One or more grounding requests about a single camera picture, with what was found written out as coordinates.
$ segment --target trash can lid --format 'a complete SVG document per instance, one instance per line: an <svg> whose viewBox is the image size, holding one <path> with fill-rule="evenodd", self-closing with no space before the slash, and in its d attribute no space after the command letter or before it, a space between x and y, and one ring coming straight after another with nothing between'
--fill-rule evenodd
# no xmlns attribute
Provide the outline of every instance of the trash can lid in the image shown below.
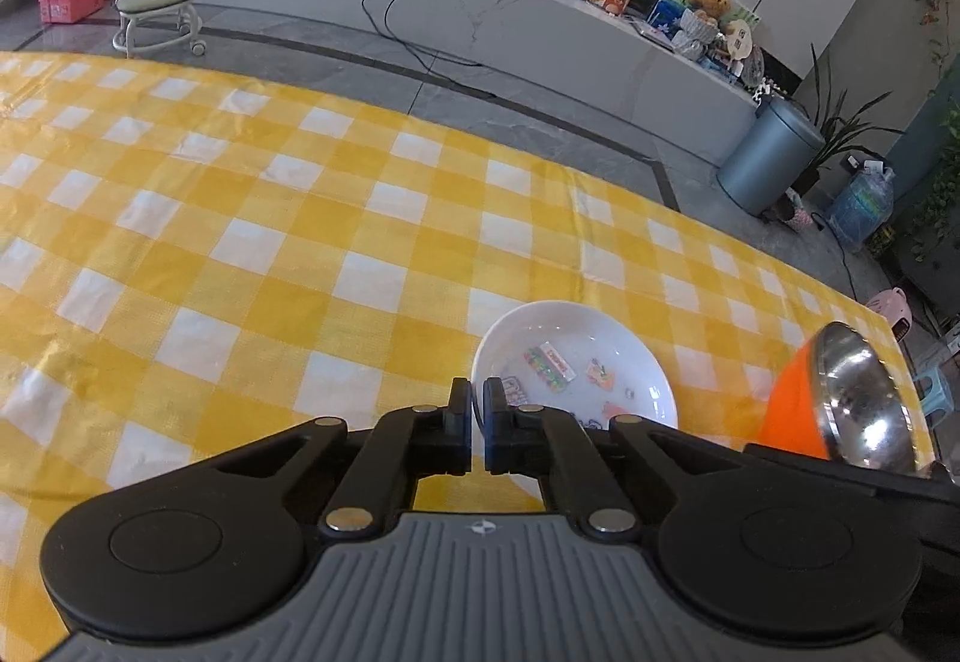
<svg viewBox="0 0 960 662"><path fill-rule="evenodd" d="M790 128L800 139L803 139L810 149L817 152L827 142L817 131L817 127L810 122L810 119L803 114L803 109L796 107L786 99L776 97L770 102L770 109L776 114L784 125Z"/></svg>

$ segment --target blue plastic stool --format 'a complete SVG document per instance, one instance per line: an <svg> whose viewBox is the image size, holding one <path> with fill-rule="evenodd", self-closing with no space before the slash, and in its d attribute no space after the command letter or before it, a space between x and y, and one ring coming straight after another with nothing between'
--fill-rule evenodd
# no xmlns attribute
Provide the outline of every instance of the blue plastic stool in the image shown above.
<svg viewBox="0 0 960 662"><path fill-rule="evenodd" d="M947 379L938 367L921 372L913 379L923 406L923 417L931 427L937 426L953 412L953 395Z"/></svg>

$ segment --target marble counter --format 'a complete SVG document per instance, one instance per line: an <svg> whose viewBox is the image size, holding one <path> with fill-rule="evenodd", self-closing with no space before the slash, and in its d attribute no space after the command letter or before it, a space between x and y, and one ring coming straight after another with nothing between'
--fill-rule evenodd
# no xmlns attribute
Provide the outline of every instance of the marble counter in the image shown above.
<svg viewBox="0 0 960 662"><path fill-rule="evenodd" d="M373 27L361 0L200 0ZM368 0L379 26L390 0ZM582 0L397 0L398 37L471 59L601 109L721 164L754 121L754 105L699 66Z"/></svg>

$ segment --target metal screw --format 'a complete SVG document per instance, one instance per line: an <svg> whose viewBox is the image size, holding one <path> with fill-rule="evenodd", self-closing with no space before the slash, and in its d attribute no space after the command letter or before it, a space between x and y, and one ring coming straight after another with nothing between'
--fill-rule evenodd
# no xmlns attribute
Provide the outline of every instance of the metal screw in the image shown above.
<svg viewBox="0 0 960 662"><path fill-rule="evenodd" d="M637 519L634 514L618 507L605 507L594 510L589 517L590 526L598 532L625 532L634 528Z"/></svg>
<svg viewBox="0 0 960 662"><path fill-rule="evenodd" d="M336 532L359 532L373 523L373 515L363 507L338 507L326 514L326 525Z"/></svg>

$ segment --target black circular cap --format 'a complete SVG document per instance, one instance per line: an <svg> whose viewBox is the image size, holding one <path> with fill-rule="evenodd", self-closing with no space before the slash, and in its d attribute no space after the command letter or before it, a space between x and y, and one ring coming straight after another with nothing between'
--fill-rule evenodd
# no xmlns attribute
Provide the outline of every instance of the black circular cap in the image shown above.
<svg viewBox="0 0 960 662"><path fill-rule="evenodd" d="M110 551L141 573L180 573L210 559L223 536L216 522L186 510L150 510L121 523Z"/></svg>
<svg viewBox="0 0 960 662"><path fill-rule="evenodd" d="M302 566L304 537L280 497L214 469L77 505L40 550L44 583L68 625L137 642L241 625L283 598Z"/></svg>
<svg viewBox="0 0 960 662"><path fill-rule="evenodd" d="M794 645L884 630L920 577L919 542L875 499L754 467L690 480L656 557L699 612Z"/></svg>

